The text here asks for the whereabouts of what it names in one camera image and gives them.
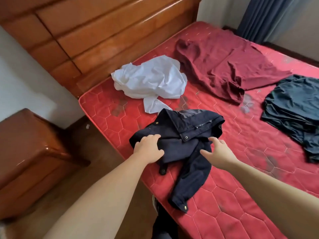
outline person's left hand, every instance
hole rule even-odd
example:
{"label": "person's left hand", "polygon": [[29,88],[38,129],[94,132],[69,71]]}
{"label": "person's left hand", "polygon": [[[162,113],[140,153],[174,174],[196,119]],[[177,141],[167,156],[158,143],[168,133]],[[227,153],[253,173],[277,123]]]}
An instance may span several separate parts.
{"label": "person's left hand", "polygon": [[164,150],[159,150],[157,147],[159,138],[159,134],[143,137],[140,142],[135,144],[133,154],[140,156],[147,163],[156,162],[164,155]]}

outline red mattress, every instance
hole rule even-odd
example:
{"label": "red mattress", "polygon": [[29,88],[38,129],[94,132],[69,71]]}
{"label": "red mattress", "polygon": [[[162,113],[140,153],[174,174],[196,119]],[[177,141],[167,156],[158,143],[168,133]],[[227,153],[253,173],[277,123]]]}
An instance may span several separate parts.
{"label": "red mattress", "polygon": [[[134,62],[139,65],[153,57],[173,51],[178,39],[200,40],[215,28],[196,22]],[[256,45],[281,70],[319,78],[319,69]],[[305,162],[301,147],[289,137],[260,121],[260,104],[274,86],[247,91],[240,106],[230,105],[188,82],[180,99],[161,99],[174,110],[206,109],[221,114],[224,139],[237,158],[287,184],[319,197],[319,167]],[[129,138],[153,122],[156,114],[144,112],[142,99],[131,99],[114,89],[112,79],[105,80],[79,99],[86,115],[118,152],[127,159],[133,152]],[[205,184],[188,201],[188,213],[173,209],[167,202],[181,163],[169,165],[165,176],[158,165],[148,165],[142,181],[170,215],[192,238],[261,239],[285,238],[266,217],[236,179],[226,171],[212,167]]]}

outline white cloth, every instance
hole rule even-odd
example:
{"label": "white cloth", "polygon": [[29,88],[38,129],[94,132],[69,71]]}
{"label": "white cloth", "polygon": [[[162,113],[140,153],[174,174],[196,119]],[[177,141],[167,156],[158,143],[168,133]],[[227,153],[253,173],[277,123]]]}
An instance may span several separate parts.
{"label": "white cloth", "polygon": [[163,55],[138,66],[123,65],[111,76],[115,89],[124,91],[131,98],[144,98],[145,112],[155,113],[163,108],[170,109],[157,99],[158,96],[178,99],[184,93],[187,78],[179,71],[180,66],[179,61]]}

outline blue curtain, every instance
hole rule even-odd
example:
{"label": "blue curtain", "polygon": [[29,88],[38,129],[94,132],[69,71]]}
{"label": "blue curtain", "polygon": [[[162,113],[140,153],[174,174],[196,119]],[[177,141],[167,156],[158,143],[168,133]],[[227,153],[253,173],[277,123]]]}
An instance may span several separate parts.
{"label": "blue curtain", "polygon": [[290,26],[298,10],[307,1],[250,0],[236,35],[257,44],[274,39]]}

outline red garment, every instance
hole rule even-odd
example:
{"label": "red garment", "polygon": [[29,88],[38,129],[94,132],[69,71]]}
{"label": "red garment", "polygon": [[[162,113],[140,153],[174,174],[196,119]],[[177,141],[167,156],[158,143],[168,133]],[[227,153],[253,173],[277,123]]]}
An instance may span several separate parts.
{"label": "red garment", "polygon": [[201,41],[178,40],[176,56],[188,78],[238,105],[245,90],[274,84],[292,74],[278,70],[250,41],[230,31],[216,30]]}

